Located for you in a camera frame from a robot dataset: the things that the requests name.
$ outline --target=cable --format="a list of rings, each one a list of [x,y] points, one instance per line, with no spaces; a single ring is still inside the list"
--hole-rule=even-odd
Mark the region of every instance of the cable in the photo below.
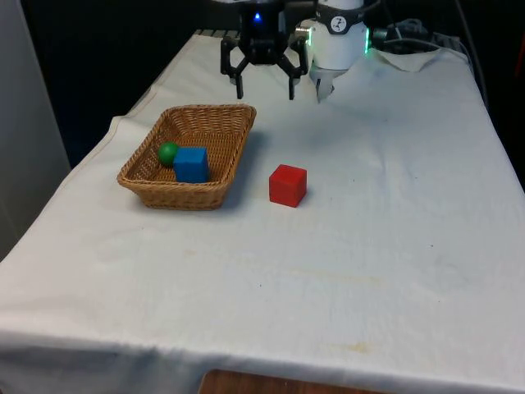
[[[428,47],[432,47],[434,49],[443,49],[443,50],[445,50],[447,52],[450,52],[450,53],[454,54],[457,57],[460,57],[462,60],[465,60],[461,56],[461,53],[459,53],[457,51],[454,51],[453,49],[446,48],[446,47],[441,47],[438,44],[429,43],[428,41],[423,41],[422,39],[390,39],[390,40],[384,42],[384,44],[386,44],[386,45],[389,45],[389,44],[401,44],[401,43],[422,44],[422,45],[426,45]],[[471,72],[474,74],[473,60],[470,57],[470,54],[468,52],[466,52],[464,55],[467,57],[468,66],[470,67]]]
[[[383,4],[383,9],[385,10],[386,18],[388,19],[388,23],[390,23],[391,26],[394,27],[395,33],[397,34],[398,39],[402,39],[403,36],[401,35],[401,32],[399,31],[399,27],[394,21],[394,18],[392,17],[392,14],[390,12],[390,8],[388,7],[388,4],[386,4],[387,0],[383,0],[381,3]]]
[[[459,39],[459,38],[457,38],[457,37],[452,37],[451,35],[446,35],[446,34],[437,33],[437,32],[435,32],[434,35],[435,35],[436,37],[446,38],[446,39],[449,39],[449,40],[451,40],[451,41],[454,41],[455,43],[457,43],[457,45],[459,45],[459,46],[461,47],[461,49],[463,50],[463,53],[464,53],[465,55],[467,55],[468,57],[470,57],[470,53],[468,52],[468,49],[467,49],[467,47],[465,46],[465,44],[463,44],[463,43],[461,42],[461,39]]]
[[[488,94],[486,92],[486,83],[485,83],[485,75],[483,74],[482,70],[482,64],[479,61],[479,56],[477,55],[476,46],[474,45],[474,39],[473,35],[470,32],[470,28],[468,27],[467,18],[465,17],[465,14],[463,12],[463,8],[461,7],[461,3],[459,0],[454,0],[456,8],[458,9],[459,17],[461,18],[461,23],[463,24],[463,29],[465,30],[465,34],[467,35],[467,41],[468,46],[470,47],[470,50],[472,52],[472,57],[474,58],[474,65],[477,69],[477,76],[479,79],[479,84],[482,88],[482,97],[483,101],[485,102],[485,106],[489,108],[489,99]]]

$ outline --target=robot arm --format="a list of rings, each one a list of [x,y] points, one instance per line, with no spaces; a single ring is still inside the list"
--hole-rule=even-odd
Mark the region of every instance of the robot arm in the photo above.
[[[289,46],[290,32],[286,31],[285,3],[291,0],[213,0],[227,4],[240,3],[240,38],[224,38],[221,43],[221,73],[228,75],[237,87],[237,97],[243,97],[242,72],[254,65],[278,65],[290,78],[290,100],[294,99],[294,86],[300,77],[308,74],[306,38],[296,38],[290,48],[299,55],[295,67],[285,50]],[[332,91],[333,78],[346,72],[364,53],[367,28],[363,18],[367,11],[381,3],[376,0],[365,7],[364,0],[310,0],[315,13],[311,30],[313,72],[317,96]],[[239,47],[244,59],[237,67],[230,62],[230,53]]]

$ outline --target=stain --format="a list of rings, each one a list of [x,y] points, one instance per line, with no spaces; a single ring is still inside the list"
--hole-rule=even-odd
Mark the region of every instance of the stain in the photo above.
[[[330,347],[335,349],[353,351],[362,355],[368,355],[372,352],[372,346],[367,342],[358,342],[354,344],[332,344]]]

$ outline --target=green light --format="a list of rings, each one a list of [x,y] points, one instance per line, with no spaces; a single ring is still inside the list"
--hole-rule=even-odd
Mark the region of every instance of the green light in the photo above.
[[[365,55],[368,53],[368,49],[370,49],[370,29],[367,29],[367,33],[364,36],[364,54]]]

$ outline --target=black background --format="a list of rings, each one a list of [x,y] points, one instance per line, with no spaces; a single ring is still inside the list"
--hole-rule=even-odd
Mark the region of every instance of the black background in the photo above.
[[[397,21],[417,17],[429,30],[467,43],[452,0],[386,1]],[[491,119],[525,185],[524,146],[518,140],[525,131],[525,89],[523,77],[514,76],[525,2],[462,4],[486,74]],[[228,6],[207,0],[23,0],[22,5],[73,166],[104,136],[112,117],[130,110],[196,29],[237,27]],[[367,23],[387,22],[379,9]]]

